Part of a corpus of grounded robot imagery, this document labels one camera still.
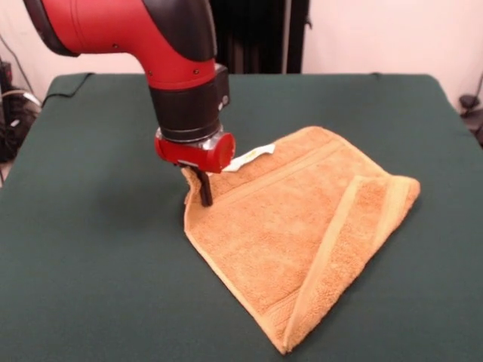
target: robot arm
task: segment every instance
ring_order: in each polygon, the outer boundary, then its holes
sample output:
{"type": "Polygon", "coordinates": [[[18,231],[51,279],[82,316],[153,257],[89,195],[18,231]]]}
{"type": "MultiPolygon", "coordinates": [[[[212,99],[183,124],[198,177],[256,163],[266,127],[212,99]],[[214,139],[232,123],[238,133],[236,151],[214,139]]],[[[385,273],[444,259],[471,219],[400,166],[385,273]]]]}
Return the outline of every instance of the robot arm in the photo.
{"type": "Polygon", "coordinates": [[[215,62],[208,0],[23,0],[56,54],[129,53],[144,69],[158,119],[159,156],[219,173],[235,140],[218,118],[229,103],[228,72],[215,62]]]}

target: black curtain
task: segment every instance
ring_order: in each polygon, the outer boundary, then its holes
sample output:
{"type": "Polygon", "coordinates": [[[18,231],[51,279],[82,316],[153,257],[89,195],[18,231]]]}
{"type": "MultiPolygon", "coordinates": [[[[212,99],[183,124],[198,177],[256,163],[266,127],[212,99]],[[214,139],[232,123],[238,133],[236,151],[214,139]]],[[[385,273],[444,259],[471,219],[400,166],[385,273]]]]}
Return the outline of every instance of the black curtain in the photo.
{"type": "MultiPolygon", "coordinates": [[[[217,62],[230,73],[281,73],[285,0],[210,0],[217,62]]],[[[288,72],[300,72],[309,0],[292,0],[288,72]]]]}

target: tag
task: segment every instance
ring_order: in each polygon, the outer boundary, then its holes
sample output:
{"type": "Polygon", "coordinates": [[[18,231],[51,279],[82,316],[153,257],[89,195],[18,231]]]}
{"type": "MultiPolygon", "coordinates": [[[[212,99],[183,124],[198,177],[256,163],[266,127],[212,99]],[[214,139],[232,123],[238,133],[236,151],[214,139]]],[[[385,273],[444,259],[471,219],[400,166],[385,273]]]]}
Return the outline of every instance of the tag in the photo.
{"type": "Polygon", "coordinates": [[[252,162],[254,159],[260,157],[261,155],[270,154],[272,155],[275,151],[275,145],[266,145],[257,147],[252,149],[251,151],[245,153],[244,155],[233,158],[232,161],[228,166],[223,168],[223,172],[236,172],[238,171],[244,164],[248,164],[252,162]]]}

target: orange towel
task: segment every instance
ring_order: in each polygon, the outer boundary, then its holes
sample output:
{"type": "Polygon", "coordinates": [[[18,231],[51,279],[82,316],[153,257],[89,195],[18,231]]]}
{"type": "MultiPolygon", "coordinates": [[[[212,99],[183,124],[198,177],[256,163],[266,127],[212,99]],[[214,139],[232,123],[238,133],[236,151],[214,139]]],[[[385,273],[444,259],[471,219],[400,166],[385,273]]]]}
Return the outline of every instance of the orange towel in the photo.
{"type": "Polygon", "coordinates": [[[282,354],[317,326],[420,193],[335,133],[307,127],[234,173],[189,184],[185,233],[282,354]]]}

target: green table cover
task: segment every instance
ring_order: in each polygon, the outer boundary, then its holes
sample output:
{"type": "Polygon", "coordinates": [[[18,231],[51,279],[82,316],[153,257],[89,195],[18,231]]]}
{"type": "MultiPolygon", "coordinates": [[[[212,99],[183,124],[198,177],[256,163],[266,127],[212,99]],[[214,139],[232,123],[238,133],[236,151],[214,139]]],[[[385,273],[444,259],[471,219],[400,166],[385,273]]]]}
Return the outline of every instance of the green table cover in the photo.
{"type": "Polygon", "coordinates": [[[155,153],[144,76],[66,75],[0,190],[0,360],[481,362],[483,154],[438,82],[230,82],[238,155],[319,125],[421,182],[360,278],[282,357],[185,238],[187,184],[155,153]]]}

